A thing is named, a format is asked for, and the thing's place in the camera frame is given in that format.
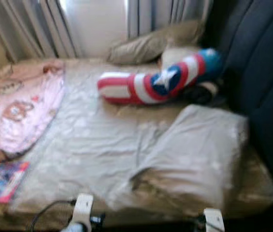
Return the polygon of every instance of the cord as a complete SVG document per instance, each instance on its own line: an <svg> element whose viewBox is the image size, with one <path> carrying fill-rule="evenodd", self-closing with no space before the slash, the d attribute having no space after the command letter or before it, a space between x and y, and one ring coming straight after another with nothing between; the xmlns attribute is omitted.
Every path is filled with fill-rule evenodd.
<svg viewBox="0 0 273 232"><path fill-rule="evenodd" d="M35 215L35 217L33 218L31 225L29 227L29 229L27 230L28 232L34 232L34 226L37 223L38 219L41 217L42 214L44 214L48 209L50 209L51 207L53 207L56 204L70 204L71 206L75 206L76 204L76 200L71 200L71 201L55 201L52 202L51 204L49 204L48 206L46 206L44 209L42 209L37 215Z"/></svg>

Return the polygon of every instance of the pink fabric with pattern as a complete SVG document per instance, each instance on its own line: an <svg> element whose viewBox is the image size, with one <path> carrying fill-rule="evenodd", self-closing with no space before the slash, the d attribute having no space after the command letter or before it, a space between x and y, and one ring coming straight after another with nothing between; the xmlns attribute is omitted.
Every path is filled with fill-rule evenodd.
<svg viewBox="0 0 273 232"><path fill-rule="evenodd" d="M0 71L0 151L29 149L56 115L64 95L64 63L18 64Z"/></svg>

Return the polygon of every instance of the white pillow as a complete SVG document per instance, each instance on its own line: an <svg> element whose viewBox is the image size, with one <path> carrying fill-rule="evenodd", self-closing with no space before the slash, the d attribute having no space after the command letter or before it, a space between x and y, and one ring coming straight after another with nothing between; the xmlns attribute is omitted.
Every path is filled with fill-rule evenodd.
<svg viewBox="0 0 273 232"><path fill-rule="evenodd" d="M245 117L190 105L162 135L129 184L111 194L110 205L181 216L197 216L207 207L225 212L237 193L247 138Z"/></svg>
<svg viewBox="0 0 273 232"><path fill-rule="evenodd" d="M162 54L168 43L196 44L204 32L199 20L172 25L110 48L107 60L115 64L140 64Z"/></svg>

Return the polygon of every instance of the white star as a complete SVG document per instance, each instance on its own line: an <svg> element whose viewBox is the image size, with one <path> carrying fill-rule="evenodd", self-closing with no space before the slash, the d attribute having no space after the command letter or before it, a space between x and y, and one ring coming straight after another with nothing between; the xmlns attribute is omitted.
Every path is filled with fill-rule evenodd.
<svg viewBox="0 0 273 232"><path fill-rule="evenodd" d="M168 90L170 87L170 80L176 73L177 71L168 71L167 69L164 69L159 78L155 80L154 85L164 86L166 90Z"/></svg>
<svg viewBox="0 0 273 232"><path fill-rule="evenodd" d="M208 55L208 56L213 56L215 53L216 53L215 50L212 48L209 48L206 51L206 55Z"/></svg>

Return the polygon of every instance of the magazine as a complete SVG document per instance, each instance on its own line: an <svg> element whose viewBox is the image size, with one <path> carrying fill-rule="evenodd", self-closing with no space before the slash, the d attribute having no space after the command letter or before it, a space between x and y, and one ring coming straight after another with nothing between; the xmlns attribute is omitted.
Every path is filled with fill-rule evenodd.
<svg viewBox="0 0 273 232"><path fill-rule="evenodd" d="M0 203L10 202L28 167L21 161L0 164Z"/></svg>

